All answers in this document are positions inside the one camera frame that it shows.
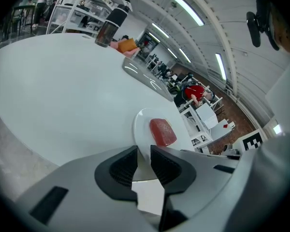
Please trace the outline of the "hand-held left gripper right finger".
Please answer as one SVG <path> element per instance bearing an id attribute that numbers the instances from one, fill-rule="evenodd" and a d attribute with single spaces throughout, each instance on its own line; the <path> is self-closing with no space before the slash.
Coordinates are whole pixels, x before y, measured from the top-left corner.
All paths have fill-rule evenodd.
<path id="1" fill-rule="evenodd" d="M 164 188 L 159 231 L 191 219 L 226 185 L 239 158 L 151 146 L 151 168 Z"/>

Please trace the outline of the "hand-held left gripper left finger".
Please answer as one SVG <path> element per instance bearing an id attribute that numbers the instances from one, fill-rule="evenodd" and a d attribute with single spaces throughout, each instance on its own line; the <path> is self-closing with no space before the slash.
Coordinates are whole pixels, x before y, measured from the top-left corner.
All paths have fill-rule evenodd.
<path id="1" fill-rule="evenodd" d="M 38 232 L 153 232 L 131 189 L 136 146 L 72 160 L 16 201 L 24 221 Z"/>

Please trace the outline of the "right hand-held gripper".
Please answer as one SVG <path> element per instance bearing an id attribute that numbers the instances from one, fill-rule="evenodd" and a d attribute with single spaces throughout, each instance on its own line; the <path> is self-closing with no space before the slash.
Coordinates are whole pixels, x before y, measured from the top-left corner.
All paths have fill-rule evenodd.
<path id="1" fill-rule="evenodd" d="M 259 129 L 246 134 L 242 137 L 239 137 L 233 144 L 227 144 L 224 146 L 223 151 L 221 152 L 222 156 L 240 156 L 244 152 L 250 149 L 257 149 L 263 143 L 263 136 Z M 213 154 L 206 154 L 186 149 L 181 149 L 180 151 L 195 153 L 202 156 L 217 156 Z"/>

